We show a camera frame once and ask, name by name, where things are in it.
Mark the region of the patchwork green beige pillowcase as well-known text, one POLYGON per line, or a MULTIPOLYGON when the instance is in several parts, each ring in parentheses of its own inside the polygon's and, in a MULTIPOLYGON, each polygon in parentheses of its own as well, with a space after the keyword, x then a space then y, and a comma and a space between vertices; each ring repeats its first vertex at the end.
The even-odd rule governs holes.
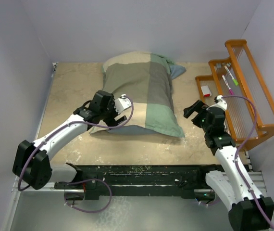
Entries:
POLYGON ((129 122, 108 130, 111 134, 144 135, 160 133, 182 138, 183 129, 174 114, 172 80, 185 73, 183 66, 150 52, 134 51, 115 56, 102 66, 103 91, 115 98, 126 94, 134 111, 121 113, 129 122))

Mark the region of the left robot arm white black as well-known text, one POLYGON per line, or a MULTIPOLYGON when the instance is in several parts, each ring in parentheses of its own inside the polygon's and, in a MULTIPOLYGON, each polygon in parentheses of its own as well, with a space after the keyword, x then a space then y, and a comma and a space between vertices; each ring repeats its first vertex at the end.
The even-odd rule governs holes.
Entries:
POLYGON ((12 171, 18 176, 18 191, 29 187, 43 188, 51 179, 51 159, 77 136, 92 127, 116 129, 123 127, 131 117, 119 115, 134 109, 133 101, 126 95, 118 99, 113 94, 99 90, 92 100, 86 101, 57 128, 35 141, 22 141, 16 151, 12 171))

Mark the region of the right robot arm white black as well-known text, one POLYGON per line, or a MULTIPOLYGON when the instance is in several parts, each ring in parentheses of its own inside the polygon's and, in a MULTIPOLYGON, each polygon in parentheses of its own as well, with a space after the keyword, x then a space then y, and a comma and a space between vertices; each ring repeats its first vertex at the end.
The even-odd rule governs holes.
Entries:
POLYGON ((221 95, 212 106, 201 100, 184 109, 184 117, 193 113, 192 123, 201 128, 205 143, 219 160, 224 173, 214 170, 205 180, 228 210, 229 223, 235 231, 261 231, 273 229, 274 202, 265 197, 251 179, 238 156, 234 139, 225 130, 227 103, 221 95))

